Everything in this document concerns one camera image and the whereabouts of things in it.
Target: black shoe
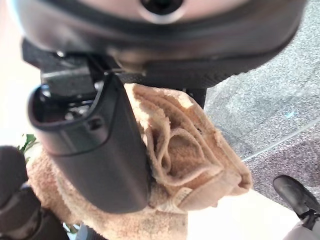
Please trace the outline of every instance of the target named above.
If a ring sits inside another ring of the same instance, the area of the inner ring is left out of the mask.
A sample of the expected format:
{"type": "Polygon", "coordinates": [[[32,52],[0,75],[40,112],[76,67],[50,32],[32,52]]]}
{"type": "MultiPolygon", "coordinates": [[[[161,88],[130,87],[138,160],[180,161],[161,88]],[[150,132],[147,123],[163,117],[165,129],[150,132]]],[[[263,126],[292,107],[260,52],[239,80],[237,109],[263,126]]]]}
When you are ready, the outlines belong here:
{"type": "Polygon", "coordinates": [[[301,220],[310,211],[320,214],[320,204],[315,196],[294,178],[287,175],[277,176],[273,180],[273,187],[301,220]]]}

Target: green plant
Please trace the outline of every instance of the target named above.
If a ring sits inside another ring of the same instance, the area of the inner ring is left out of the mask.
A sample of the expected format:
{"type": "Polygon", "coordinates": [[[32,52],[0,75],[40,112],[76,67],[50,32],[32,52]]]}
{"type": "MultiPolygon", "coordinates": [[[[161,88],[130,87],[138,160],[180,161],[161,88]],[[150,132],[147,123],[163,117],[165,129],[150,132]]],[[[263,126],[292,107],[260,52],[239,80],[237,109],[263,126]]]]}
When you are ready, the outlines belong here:
{"type": "Polygon", "coordinates": [[[36,145],[37,138],[33,134],[23,134],[22,135],[24,139],[24,144],[22,146],[17,146],[17,149],[21,151],[23,154],[25,154],[30,148],[32,148],[34,145],[36,145]]]}
{"type": "Polygon", "coordinates": [[[79,226],[78,225],[72,225],[72,224],[64,224],[64,229],[67,233],[69,234],[76,234],[79,230],[79,226]]]}

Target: black device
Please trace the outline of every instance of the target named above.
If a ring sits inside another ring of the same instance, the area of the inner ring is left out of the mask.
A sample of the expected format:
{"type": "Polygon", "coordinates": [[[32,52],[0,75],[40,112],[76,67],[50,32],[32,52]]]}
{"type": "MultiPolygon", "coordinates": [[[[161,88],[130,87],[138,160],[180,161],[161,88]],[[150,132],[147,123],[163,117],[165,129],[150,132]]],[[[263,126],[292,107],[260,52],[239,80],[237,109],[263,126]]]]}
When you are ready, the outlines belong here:
{"type": "Polygon", "coordinates": [[[121,214],[147,205],[152,181],[123,84],[182,90],[203,107],[207,88],[289,44],[306,0],[10,4],[23,59],[41,70],[28,105],[40,141],[88,201],[121,214]]]}

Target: camera lens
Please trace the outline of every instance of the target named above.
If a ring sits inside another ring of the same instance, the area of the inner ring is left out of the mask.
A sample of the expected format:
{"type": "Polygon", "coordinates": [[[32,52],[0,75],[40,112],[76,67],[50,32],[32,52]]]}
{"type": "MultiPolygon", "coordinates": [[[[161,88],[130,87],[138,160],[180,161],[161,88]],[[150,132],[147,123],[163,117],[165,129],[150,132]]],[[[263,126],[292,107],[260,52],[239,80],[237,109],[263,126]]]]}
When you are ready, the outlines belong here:
{"type": "Polygon", "coordinates": [[[184,0],[141,0],[149,12],[157,15],[167,15],[178,10],[184,0]]]}

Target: tan towel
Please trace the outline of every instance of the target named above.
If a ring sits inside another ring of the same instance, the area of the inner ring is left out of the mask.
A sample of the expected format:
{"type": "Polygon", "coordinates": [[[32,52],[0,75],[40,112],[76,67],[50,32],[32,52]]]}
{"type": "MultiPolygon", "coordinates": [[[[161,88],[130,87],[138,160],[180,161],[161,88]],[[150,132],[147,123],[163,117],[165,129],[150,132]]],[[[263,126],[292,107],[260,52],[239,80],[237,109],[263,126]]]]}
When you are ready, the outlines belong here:
{"type": "Polygon", "coordinates": [[[42,205],[62,221],[83,222],[107,239],[185,240],[188,211],[246,193],[251,174],[186,93],[139,84],[125,89],[156,180],[144,210],[110,214],[97,209],[44,151],[27,165],[29,182],[42,205]]]}

